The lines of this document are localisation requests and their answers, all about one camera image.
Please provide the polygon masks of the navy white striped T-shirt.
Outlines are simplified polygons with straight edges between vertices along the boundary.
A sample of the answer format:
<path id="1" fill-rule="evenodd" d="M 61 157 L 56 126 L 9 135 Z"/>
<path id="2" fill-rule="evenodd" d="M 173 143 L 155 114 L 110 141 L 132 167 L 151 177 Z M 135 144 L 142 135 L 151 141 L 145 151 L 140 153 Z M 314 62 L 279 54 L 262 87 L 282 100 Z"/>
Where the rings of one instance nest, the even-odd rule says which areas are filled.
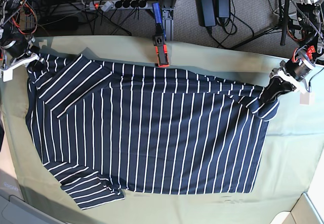
<path id="1" fill-rule="evenodd" d="M 278 100 L 183 69 L 45 55 L 26 124 L 43 166 L 82 210 L 123 190 L 249 193 Z"/>

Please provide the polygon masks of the black tripod stand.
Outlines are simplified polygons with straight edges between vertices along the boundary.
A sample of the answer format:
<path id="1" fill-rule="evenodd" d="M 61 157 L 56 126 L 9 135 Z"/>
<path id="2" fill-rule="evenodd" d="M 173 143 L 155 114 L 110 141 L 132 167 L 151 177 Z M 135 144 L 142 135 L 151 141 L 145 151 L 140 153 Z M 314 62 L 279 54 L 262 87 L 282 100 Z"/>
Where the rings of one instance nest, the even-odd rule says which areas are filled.
<path id="1" fill-rule="evenodd" d="M 234 46 L 231 50 L 237 50 L 263 36 L 279 32 L 279 44 L 286 45 L 290 38 L 299 48 L 314 47 L 311 56 L 323 60 L 323 0 L 277 0 L 278 7 L 275 10 L 270 7 L 272 13 L 278 16 L 277 24 L 260 33 L 253 33 L 248 38 Z"/>

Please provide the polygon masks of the white power strip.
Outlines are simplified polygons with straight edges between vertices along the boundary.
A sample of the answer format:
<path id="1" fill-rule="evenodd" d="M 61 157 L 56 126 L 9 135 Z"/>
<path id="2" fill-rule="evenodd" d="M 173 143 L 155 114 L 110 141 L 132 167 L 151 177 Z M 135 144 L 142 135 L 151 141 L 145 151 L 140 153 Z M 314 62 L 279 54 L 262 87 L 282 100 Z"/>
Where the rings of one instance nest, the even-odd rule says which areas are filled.
<path id="1" fill-rule="evenodd" d="M 103 12 L 113 10 L 150 10 L 152 9 L 152 1 L 150 0 L 103 0 L 94 1 L 88 4 L 91 11 L 99 10 Z"/>

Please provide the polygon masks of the black power adapter left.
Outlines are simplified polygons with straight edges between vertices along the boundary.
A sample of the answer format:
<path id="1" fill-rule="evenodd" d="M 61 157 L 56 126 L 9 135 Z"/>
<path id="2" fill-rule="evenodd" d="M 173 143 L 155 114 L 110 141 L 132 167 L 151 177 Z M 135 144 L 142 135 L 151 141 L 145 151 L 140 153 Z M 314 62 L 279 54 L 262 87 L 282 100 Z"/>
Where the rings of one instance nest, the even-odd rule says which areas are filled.
<path id="1" fill-rule="evenodd" d="M 213 0 L 197 0 L 197 13 L 201 27 L 216 26 Z"/>

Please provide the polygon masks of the white box corner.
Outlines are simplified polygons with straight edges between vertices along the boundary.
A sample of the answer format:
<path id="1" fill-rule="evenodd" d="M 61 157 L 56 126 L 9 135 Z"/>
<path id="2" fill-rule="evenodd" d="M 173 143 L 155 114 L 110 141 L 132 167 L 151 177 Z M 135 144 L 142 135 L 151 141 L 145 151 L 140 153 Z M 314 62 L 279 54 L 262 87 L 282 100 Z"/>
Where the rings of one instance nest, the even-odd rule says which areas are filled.
<path id="1" fill-rule="evenodd" d="M 323 218 L 318 213 L 307 193 L 303 193 L 291 211 L 277 214 L 271 224 L 323 224 Z"/>

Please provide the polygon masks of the grey plastic bin corner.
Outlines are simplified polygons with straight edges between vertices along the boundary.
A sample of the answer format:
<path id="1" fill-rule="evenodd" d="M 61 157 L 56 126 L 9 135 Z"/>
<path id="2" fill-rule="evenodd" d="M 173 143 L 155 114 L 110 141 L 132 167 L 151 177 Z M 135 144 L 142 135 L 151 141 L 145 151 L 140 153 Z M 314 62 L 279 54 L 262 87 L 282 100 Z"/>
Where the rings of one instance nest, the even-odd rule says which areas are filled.
<path id="1" fill-rule="evenodd" d="M 34 208 L 26 209 L 1 196 L 1 223 L 61 223 Z"/>

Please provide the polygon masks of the aluminium frame post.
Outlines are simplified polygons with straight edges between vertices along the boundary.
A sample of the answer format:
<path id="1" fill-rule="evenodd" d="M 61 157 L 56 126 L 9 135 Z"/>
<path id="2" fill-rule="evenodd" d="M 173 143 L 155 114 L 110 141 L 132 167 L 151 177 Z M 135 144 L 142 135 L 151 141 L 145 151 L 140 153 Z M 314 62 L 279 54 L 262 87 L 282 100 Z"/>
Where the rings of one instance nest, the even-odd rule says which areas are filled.
<path id="1" fill-rule="evenodd" d="M 166 40 L 172 41 L 174 39 L 174 9 L 176 0 L 158 0 L 161 7 L 161 15 L 164 30 L 166 33 Z"/>

